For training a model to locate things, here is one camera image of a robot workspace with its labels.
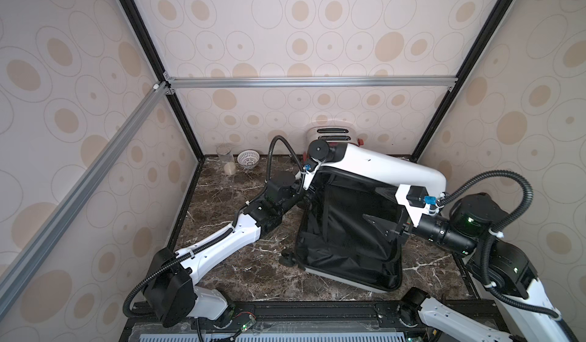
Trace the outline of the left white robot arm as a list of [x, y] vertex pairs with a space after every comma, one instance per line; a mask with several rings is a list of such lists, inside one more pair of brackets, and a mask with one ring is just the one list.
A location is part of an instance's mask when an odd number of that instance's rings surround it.
[[282, 224], [283, 216], [302, 200], [304, 171], [273, 173], [266, 166], [265, 185], [237, 210], [235, 219], [203, 241], [177, 252], [159, 251], [147, 276], [126, 297], [127, 318], [156, 318], [165, 328], [186, 318], [227, 323], [233, 307], [216, 289], [198, 286], [214, 267]]

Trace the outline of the white hard-shell suitcase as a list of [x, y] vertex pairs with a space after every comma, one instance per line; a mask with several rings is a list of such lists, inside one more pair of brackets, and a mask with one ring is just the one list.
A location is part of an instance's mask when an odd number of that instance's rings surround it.
[[446, 177], [436, 169], [347, 143], [314, 140], [309, 158], [322, 166], [306, 190], [307, 208], [295, 245], [282, 252], [280, 264], [374, 293], [396, 290], [406, 241], [386, 241], [363, 214], [397, 221], [404, 211], [375, 193], [376, 187], [424, 186], [429, 195], [440, 197], [447, 189]]

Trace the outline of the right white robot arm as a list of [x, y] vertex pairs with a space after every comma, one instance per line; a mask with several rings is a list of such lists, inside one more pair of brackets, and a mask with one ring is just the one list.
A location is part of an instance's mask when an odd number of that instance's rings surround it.
[[[468, 194], [474, 185], [494, 177], [511, 180], [520, 186], [522, 199], [512, 212], [502, 210], [487, 193]], [[550, 302], [529, 257], [504, 240], [505, 228], [520, 218], [534, 200], [534, 190], [522, 175], [503, 169], [483, 172], [455, 192], [441, 197], [429, 195], [423, 186], [406, 184], [378, 187], [375, 193], [407, 214], [409, 235], [462, 257], [470, 275], [505, 307], [521, 334], [492, 331], [416, 288], [409, 290], [398, 309], [405, 317], [405, 324], [417, 319], [466, 341], [577, 339], [561, 311]]]

